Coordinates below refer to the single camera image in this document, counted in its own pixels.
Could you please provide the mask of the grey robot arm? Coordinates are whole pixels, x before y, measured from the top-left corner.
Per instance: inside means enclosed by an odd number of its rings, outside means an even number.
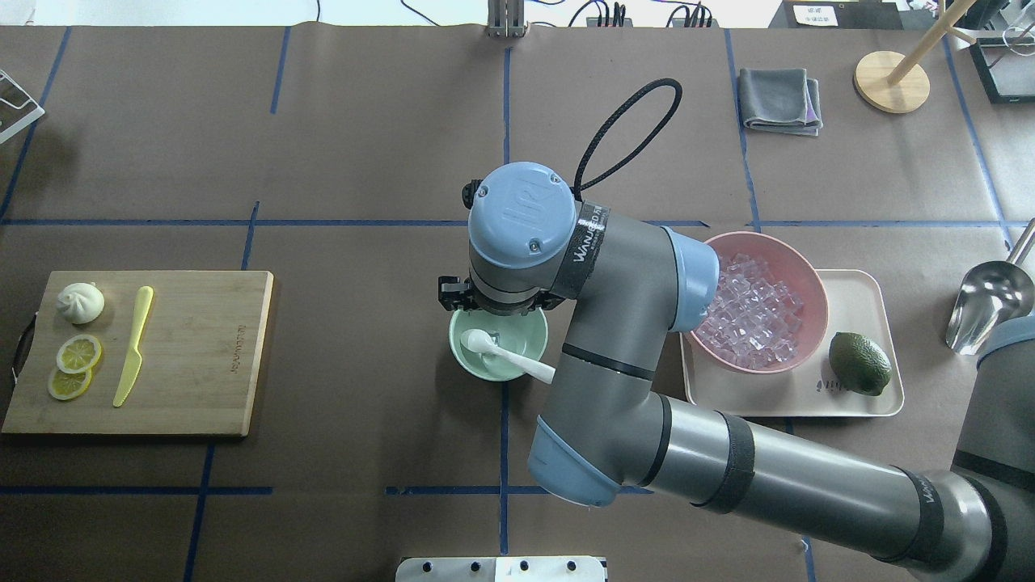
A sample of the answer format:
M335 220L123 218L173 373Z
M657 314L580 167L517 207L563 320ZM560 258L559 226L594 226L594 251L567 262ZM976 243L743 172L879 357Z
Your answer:
M918 473L653 389L667 334L714 302L714 246L613 213L551 168L511 162L463 188L469 277L450 312L574 302L528 468L548 493L607 506L637 486L842 546L921 580L1033 578L1033 317L990 328L953 463Z

